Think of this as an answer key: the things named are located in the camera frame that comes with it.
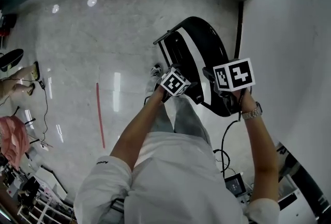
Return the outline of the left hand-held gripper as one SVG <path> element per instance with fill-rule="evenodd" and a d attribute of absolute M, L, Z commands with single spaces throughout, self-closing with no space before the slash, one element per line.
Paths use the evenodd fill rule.
<path fill-rule="evenodd" d="M 192 89 L 197 84 L 197 82 L 190 82 L 188 78 L 184 77 L 180 71 L 180 64 L 173 64 L 168 71 L 157 80 L 154 90 L 159 86 L 163 87 L 162 103 L 165 103 L 171 97 L 183 95 L 187 89 Z"/>

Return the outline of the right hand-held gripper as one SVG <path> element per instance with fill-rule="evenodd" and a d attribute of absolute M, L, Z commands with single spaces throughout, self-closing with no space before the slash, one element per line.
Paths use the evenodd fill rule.
<path fill-rule="evenodd" d="M 210 82 L 211 102 L 203 103 L 212 112 L 239 112 L 239 102 L 234 96 L 255 85 L 251 60 L 249 58 L 233 60 L 229 63 L 203 68 L 204 76 Z"/>

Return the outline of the black folding chair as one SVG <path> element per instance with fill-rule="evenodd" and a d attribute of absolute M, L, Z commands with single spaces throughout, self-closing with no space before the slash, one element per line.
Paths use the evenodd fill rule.
<path fill-rule="evenodd" d="M 178 32 L 181 28 L 186 31 L 202 56 L 205 64 L 202 71 L 209 81 L 211 92 L 210 104 L 204 101 L 198 68 L 184 38 Z M 220 37 L 209 23 L 198 17 L 188 17 L 155 40 L 153 44 L 159 45 L 167 66 L 174 66 L 191 83 L 184 94 L 195 104 L 200 104 L 221 117 L 239 112 L 238 103 L 230 92 L 219 95 L 214 89 L 216 78 L 213 67 L 226 64 L 229 59 Z"/>

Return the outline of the person's left forearm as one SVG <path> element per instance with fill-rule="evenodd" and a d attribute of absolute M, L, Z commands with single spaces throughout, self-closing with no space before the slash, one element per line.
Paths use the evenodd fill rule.
<path fill-rule="evenodd" d="M 110 155 L 125 162 L 131 170 L 139 157 L 142 145 L 150 132 L 162 105 L 164 88 L 159 86 L 140 112 L 127 125 Z"/>

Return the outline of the person's right forearm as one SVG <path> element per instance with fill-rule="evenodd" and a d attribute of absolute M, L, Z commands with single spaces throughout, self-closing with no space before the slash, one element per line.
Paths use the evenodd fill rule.
<path fill-rule="evenodd" d="M 278 200 L 278 156 L 261 116 L 245 120 L 254 164 L 252 200 Z"/>

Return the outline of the person's left shoe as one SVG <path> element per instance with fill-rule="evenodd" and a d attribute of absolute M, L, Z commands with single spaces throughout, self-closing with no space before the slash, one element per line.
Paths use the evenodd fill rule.
<path fill-rule="evenodd" d="M 160 63 L 155 64 L 150 72 L 151 77 L 161 77 L 163 73 L 162 65 Z"/>

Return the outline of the person's grey trousers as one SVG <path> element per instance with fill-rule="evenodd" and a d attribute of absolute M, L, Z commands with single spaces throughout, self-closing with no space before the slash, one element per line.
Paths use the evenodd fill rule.
<path fill-rule="evenodd" d="M 173 101 L 176 111 L 174 125 L 167 115 L 164 104 L 161 103 L 157 107 L 155 120 L 145 141 L 161 142 L 170 136 L 178 138 L 180 135 L 186 135 L 190 138 L 200 138 L 211 146 L 210 137 L 189 100 L 184 96 L 179 96 L 175 97 Z"/>

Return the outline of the silver wristwatch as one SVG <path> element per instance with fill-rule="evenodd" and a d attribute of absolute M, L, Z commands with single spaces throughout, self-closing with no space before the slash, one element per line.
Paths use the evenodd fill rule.
<path fill-rule="evenodd" d="M 255 102 L 256 103 L 256 108 L 253 109 L 252 111 L 249 111 L 249 112 L 242 112 L 241 116 L 244 120 L 250 120 L 250 119 L 253 119 L 253 118 L 256 118 L 258 116 L 261 116 L 262 113 L 263 113 L 263 110 L 261 108 L 261 105 L 259 102 Z"/>

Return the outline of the red floor tape strip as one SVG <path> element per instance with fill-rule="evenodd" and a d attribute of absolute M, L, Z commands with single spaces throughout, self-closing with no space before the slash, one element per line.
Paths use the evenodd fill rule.
<path fill-rule="evenodd" d="M 102 115 L 101 115 L 101 107 L 100 107 L 100 94 L 99 94 L 99 83 L 96 83 L 96 98 L 97 98 L 97 108 L 98 108 L 98 119 L 100 126 L 100 134 L 103 149 L 106 149 L 106 144 L 104 140 L 104 132 L 103 132 L 103 124 L 102 124 Z"/>

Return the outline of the person's white shirt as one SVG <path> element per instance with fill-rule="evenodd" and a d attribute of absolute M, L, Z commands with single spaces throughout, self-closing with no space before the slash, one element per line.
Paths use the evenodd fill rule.
<path fill-rule="evenodd" d="M 97 160 L 74 212 L 78 224 L 278 224 L 280 207 L 258 199 L 242 208 L 203 139 L 152 132 L 133 169 L 116 157 Z"/>

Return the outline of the white box cabinet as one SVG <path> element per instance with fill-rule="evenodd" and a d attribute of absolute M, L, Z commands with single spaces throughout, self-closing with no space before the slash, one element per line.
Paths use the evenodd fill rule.
<path fill-rule="evenodd" d="M 55 201 L 64 201 L 67 198 L 67 192 L 57 180 L 54 173 L 40 166 L 34 178 L 38 181 L 44 191 L 49 194 Z"/>

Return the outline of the pink cloth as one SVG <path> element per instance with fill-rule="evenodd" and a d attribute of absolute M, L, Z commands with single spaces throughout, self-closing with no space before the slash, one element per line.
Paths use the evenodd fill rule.
<path fill-rule="evenodd" d="M 29 150 L 29 138 L 24 123 L 16 116 L 0 117 L 1 153 L 19 170 L 22 157 Z"/>

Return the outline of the black waste bin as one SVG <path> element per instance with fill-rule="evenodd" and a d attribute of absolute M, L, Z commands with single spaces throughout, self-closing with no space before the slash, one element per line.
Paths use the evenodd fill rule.
<path fill-rule="evenodd" d="M 10 13 L 2 16 L 2 27 L 6 29 L 14 28 L 16 21 L 17 21 L 17 14 Z"/>

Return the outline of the cluttered tool rack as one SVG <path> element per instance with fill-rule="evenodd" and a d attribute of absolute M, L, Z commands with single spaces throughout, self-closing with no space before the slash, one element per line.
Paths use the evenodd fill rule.
<path fill-rule="evenodd" d="M 18 202 L 18 217 L 26 224 L 77 224 L 73 206 L 55 201 L 34 178 L 38 168 L 27 168 L 16 170 L 9 163 L 0 167 L 6 192 Z"/>

